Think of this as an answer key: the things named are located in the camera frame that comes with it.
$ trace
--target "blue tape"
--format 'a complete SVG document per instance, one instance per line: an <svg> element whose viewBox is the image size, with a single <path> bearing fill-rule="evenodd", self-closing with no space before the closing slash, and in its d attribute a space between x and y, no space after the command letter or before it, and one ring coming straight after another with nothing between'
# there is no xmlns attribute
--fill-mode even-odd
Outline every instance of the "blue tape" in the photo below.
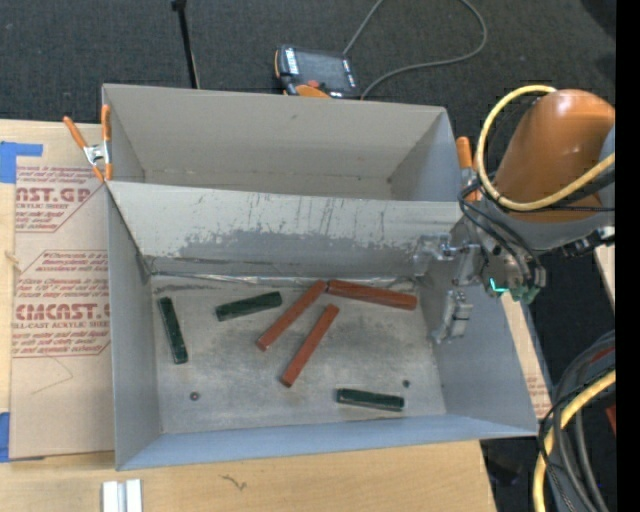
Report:
<svg viewBox="0 0 640 512"><path fill-rule="evenodd" d="M19 156L42 156L42 144L0 142L0 183L16 182L16 163Z"/></svg>
<svg viewBox="0 0 640 512"><path fill-rule="evenodd" d="M0 463L9 462L9 413L0 413Z"/></svg>

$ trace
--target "green light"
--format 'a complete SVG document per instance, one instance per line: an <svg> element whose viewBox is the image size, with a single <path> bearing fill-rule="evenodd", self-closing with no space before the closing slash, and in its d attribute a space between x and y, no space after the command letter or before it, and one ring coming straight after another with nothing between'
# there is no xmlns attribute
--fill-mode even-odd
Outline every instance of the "green light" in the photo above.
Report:
<svg viewBox="0 0 640 512"><path fill-rule="evenodd" d="M509 288L498 288L493 277L489 278L489 284L491 285L491 289L496 293L504 293L509 290Z"/></svg>

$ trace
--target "metal bracket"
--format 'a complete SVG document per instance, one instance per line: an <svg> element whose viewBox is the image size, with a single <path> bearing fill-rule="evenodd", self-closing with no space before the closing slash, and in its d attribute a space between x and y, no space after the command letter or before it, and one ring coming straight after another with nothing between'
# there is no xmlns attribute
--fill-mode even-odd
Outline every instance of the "metal bracket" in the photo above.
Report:
<svg viewBox="0 0 640 512"><path fill-rule="evenodd" d="M85 146L82 148L87 160L91 165L96 165L98 160L104 159L105 162L109 163L111 161L109 148L106 142L101 142L100 144L95 144L94 146Z"/></svg>
<svg viewBox="0 0 640 512"><path fill-rule="evenodd" d="M464 336L473 304L467 302L462 290L448 290L442 313L442 323L433 330L431 337L438 343L445 339L461 338Z"/></svg>
<svg viewBox="0 0 640 512"><path fill-rule="evenodd" d="M449 233L420 237L413 254L414 274L426 274L429 264L433 260L453 261L458 255L458 251L457 247L451 245L451 235Z"/></svg>
<svg viewBox="0 0 640 512"><path fill-rule="evenodd" d="M102 483L101 512L142 512L142 480Z"/></svg>

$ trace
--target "black device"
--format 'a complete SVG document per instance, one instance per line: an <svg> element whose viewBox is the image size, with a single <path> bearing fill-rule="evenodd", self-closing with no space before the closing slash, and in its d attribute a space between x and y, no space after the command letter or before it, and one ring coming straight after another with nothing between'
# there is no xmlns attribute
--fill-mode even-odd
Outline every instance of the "black device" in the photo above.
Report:
<svg viewBox="0 0 640 512"><path fill-rule="evenodd" d="M339 52L282 45L276 50L275 73L285 94L358 99L353 66Z"/></svg>
<svg viewBox="0 0 640 512"><path fill-rule="evenodd" d="M171 347L173 362L175 364L186 363L189 361L189 355L187 354L187 347L182 338L182 331L180 330L176 310L173 307L173 301L170 297L162 297L158 299L158 306L162 314L162 322L169 337L169 346Z"/></svg>

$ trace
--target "black pole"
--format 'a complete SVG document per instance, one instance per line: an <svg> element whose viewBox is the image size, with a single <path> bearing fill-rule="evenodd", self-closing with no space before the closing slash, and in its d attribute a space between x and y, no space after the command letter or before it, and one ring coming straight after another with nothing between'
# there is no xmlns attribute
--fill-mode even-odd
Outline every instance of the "black pole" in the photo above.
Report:
<svg viewBox="0 0 640 512"><path fill-rule="evenodd" d="M178 13L180 20L180 31L182 32L182 42L184 44L184 53L187 57L187 66L189 67L189 80L192 89L200 89L200 81L196 73L196 62L191 51L191 41L189 40L189 27L187 26L187 17L185 9L187 0L171 0L171 8Z"/></svg>

